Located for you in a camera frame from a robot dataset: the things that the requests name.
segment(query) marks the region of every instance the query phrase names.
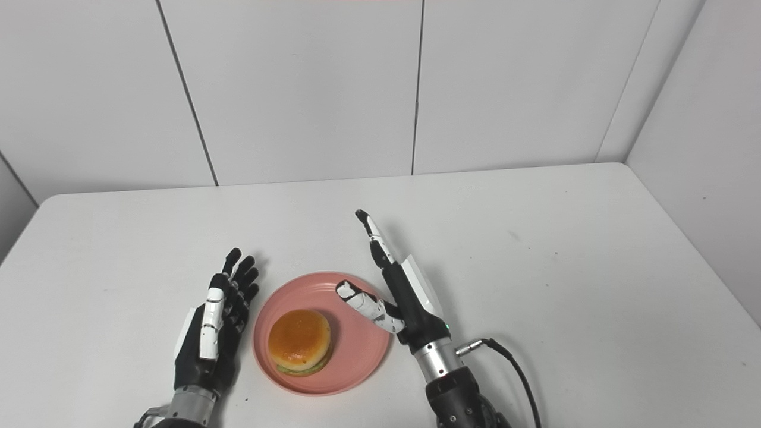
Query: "cable connector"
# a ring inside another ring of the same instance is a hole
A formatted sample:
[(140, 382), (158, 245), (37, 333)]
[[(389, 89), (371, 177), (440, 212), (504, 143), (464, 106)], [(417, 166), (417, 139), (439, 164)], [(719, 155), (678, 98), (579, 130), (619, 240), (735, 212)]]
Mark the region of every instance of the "cable connector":
[(473, 352), (474, 350), (478, 349), (479, 347), (481, 347), (481, 345), (483, 345), (483, 339), (471, 340), (470, 342), (465, 343), (464, 345), (460, 347), (457, 347), (454, 350), (454, 353), (456, 353), (457, 356), (467, 355)]

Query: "black cable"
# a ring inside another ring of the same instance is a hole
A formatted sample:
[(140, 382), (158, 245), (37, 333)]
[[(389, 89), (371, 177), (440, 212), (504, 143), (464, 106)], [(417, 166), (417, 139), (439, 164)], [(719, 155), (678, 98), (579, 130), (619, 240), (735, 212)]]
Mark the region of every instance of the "black cable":
[(533, 423), (537, 426), (537, 428), (542, 428), (542, 421), (539, 419), (539, 408), (537, 407), (537, 402), (533, 399), (533, 393), (531, 392), (531, 387), (528, 385), (528, 379), (526, 379), (526, 375), (523, 373), (523, 370), (518, 365), (518, 361), (515, 361), (515, 357), (513, 357), (513, 354), (510, 353), (505, 347), (497, 343), (494, 339), (481, 339), (483, 341), (483, 344), (486, 346), (492, 348), (493, 350), (500, 353), (504, 358), (506, 358), (515, 368), (515, 371), (518, 373), (518, 376), (521, 377), (521, 382), (524, 384), (524, 388), (526, 389), (526, 395), (528, 396), (528, 402), (531, 404), (531, 413), (533, 413)]
[(132, 428), (143, 428), (143, 425), (145, 425), (145, 421), (148, 419), (148, 412), (146, 411), (143, 413), (142, 417), (139, 421), (135, 422), (135, 425)]

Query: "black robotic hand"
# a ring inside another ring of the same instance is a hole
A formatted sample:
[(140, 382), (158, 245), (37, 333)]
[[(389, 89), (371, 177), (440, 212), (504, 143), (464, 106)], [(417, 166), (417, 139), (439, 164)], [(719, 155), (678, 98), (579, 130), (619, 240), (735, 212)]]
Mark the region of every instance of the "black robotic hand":
[(252, 256), (238, 248), (228, 254), (222, 271), (212, 277), (206, 303), (189, 314), (182, 346), (174, 360), (174, 397), (168, 407), (149, 409), (135, 424), (165, 416), (155, 428), (204, 428), (219, 398), (233, 385), (235, 355), (249, 318), (249, 304), (259, 292)]

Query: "pink plate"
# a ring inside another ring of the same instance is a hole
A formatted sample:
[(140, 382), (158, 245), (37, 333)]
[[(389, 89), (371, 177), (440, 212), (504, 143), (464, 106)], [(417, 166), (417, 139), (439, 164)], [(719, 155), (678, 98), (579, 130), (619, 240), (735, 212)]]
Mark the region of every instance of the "pink plate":
[[(338, 394), (362, 383), (381, 363), (390, 334), (338, 297), (336, 284), (344, 279), (377, 295), (370, 285), (354, 276), (318, 272), (291, 280), (267, 299), (253, 327), (253, 355), (264, 374), (277, 385), (302, 395)], [(303, 378), (278, 372), (267, 351), (272, 325), (284, 313), (295, 309), (313, 309), (325, 315), (332, 333), (333, 356), (330, 361), (324, 369)]]

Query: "white wall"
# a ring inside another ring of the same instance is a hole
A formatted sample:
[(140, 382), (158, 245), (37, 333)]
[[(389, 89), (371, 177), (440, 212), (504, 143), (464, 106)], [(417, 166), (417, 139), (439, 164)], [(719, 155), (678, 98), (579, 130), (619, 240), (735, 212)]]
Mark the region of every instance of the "white wall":
[(0, 156), (0, 263), (37, 209)]
[(700, 2), (162, 0), (190, 103), (155, 1), (5, 0), (0, 150), (38, 202), (213, 185), (191, 106), (221, 184), (623, 160)]
[(627, 163), (761, 324), (759, 42), (761, 2), (708, 0)]
[(409, 174), (421, 0), (162, 0), (220, 184)]
[(213, 185), (152, 0), (0, 2), (0, 151), (56, 193)]
[(415, 172), (622, 161), (699, 4), (426, 2)]

